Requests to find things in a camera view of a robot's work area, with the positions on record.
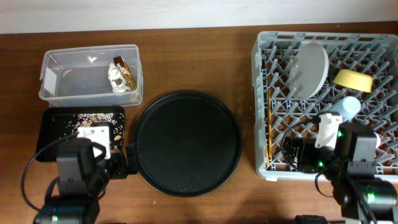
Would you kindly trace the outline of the brown food scraps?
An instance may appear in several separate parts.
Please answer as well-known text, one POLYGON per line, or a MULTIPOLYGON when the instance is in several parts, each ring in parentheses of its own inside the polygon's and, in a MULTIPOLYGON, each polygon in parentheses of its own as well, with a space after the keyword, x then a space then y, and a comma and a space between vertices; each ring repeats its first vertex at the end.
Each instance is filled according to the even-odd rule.
POLYGON ((79 127, 91 126, 93 123, 110 123, 110 151, 119 152, 123 146, 125 118, 121 113, 82 113, 67 116, 62 124, 69 133, 78 131, 79 127))

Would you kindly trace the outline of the blue plastic cup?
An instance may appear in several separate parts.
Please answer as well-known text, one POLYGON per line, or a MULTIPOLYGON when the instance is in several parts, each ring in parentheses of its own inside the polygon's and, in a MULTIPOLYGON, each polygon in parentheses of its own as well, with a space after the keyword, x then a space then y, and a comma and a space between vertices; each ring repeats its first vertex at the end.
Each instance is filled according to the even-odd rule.
POLYGON ((352 120, 361 110, 360 101, 353 96, 346 96, 337 101, 328 110, 330 113, 338 113, 343 122, 352 120))

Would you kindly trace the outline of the wooden chopstick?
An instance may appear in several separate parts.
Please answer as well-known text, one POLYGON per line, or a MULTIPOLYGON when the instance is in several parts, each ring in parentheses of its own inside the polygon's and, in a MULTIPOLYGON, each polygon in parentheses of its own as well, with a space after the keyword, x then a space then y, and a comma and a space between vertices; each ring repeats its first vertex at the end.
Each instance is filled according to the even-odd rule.
POLYGON ((269 130, 269 121, 264 122, 264 127, 266 129, 266 148, 265 148, 265 155, 266 155, 266 168, 270 166, 270 159, 271 159, 271 152, 270 152, 270 146, 271 146, 271 137, 270 133, 271 131, 269 130))
POLYGON ((267 102, 268 102, 268 107, 267 107, 267 112, 268 112, 268 137, 269 137, 269 143, 268 143, 268 153, 269 153, 269 158, 272 159, 272 100, 271 100, 271 91, 270 89, 267 90, 267 102))

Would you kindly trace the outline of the white tissue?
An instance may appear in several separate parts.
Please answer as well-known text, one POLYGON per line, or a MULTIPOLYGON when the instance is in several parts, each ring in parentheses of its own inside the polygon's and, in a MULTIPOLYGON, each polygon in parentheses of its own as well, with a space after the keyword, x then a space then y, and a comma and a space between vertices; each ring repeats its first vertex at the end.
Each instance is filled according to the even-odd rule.
POLYGON ((114 63, 109 64, 108 80, 111 84, 111 88, 114 93, 131 91, 131 88, 127 84, 127 81, 124 79, 119 68, 115 66, 114 63))

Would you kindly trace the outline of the grey round plate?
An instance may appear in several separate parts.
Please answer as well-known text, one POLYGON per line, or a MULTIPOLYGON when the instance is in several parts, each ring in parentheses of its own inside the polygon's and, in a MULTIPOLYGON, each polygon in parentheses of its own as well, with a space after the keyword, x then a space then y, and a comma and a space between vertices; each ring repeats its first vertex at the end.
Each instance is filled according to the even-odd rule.
POLYGON ((289 71, 288 88, 294 98, 306 100, 315 96, 325 83, 328 69, 328 54, 320 44, 311 42, 302 47, 289 71))

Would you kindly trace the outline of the yellow bowl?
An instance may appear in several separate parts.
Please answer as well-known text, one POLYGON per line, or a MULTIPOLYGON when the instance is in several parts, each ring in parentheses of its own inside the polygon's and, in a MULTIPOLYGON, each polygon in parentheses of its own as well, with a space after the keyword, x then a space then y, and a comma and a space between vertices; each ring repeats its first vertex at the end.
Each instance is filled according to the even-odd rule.
POLYGON ((370 93, 372 91, 373 78, 367 74, 342 69, 333 79, 333 83, 350 89, 370 93))

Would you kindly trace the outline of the gold foil wrapper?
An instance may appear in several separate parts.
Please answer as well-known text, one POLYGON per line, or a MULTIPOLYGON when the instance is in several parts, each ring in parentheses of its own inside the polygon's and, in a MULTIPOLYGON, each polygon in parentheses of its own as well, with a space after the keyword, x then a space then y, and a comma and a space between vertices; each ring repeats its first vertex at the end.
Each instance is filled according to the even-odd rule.
POLYGON ((133 75, 127 65, 127 63, 124 61, 122 56, 118 56, 113 58, 113 61, 115 65, 119 68, 119 71, 121 72, 122 76, 124 77, 127 86, 134 91, 137 88, 137 83, 135 79, 133 78, 133 75))

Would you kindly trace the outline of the pink plastic cup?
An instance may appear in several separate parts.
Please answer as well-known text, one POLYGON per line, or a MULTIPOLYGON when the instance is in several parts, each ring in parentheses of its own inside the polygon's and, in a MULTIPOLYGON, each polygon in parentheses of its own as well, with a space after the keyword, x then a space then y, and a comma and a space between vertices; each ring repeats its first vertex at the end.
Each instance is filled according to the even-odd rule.
POLYGON ((379 146, 381 145, 381 136, 378 133, 374 133, 376 136, 376 148, 379 148, 379 146))

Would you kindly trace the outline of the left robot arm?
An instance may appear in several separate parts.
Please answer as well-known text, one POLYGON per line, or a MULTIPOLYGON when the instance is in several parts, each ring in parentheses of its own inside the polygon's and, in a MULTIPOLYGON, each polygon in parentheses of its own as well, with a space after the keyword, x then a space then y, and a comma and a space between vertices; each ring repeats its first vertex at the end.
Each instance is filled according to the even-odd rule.
POLYGON ((44 205, 34 223, 94 223, 100 212, 100 199, 109 181, 138 172, 136 153, 116 160, 106 160, 103 145, 75 135, 37 146, 36 155, 56 153, 56 177, 47 188, 44 205))

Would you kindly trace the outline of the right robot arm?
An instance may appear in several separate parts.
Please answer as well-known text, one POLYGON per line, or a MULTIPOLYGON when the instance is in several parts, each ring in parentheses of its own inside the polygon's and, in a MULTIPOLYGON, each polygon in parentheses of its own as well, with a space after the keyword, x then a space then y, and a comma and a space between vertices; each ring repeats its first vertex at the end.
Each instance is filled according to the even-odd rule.
POLYGON ((297 171, 324 176, 346 223, 397 223, 397 190, 376 177, 377 137, 373 129, 343 123, 331 146, 314 139, 282 138, 281 151, 297 171))

